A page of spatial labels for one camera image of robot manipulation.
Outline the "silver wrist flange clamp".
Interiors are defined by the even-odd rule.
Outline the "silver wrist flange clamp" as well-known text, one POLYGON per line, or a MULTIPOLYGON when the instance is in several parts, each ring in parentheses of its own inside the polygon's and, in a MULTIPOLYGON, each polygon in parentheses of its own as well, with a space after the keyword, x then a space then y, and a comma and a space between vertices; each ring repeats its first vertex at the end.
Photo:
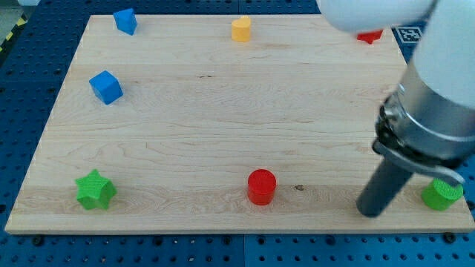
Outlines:
POLYGON ((416 173, 449 185, 465 182, 456 169, 474 153, 474 109, 436 92, 414 63, 381 105, 375 129, 373 150, 389 166, 373 179, 405 180, 416 173))

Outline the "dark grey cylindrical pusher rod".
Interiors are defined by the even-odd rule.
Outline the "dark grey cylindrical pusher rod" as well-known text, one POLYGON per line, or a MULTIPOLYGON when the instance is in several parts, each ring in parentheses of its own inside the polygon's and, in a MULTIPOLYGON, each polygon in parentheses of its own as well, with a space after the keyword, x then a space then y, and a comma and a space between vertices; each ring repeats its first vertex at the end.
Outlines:
POLYGON ((366 217, 378 217, 413 176, 384 158, 356 200, 358 211, 366 217))

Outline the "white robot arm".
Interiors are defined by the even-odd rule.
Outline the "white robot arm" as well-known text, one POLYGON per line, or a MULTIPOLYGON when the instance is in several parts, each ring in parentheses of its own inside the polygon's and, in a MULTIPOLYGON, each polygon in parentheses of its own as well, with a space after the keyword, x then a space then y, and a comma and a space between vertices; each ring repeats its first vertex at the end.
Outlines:
POLYGON ((414 174, 458 186, 474 153, 474 2, 318 0, 336 29, 361 34, 426 19, 396 90, 380 107, 373 150, 382 161, 356 201, 377 217, 414 174))

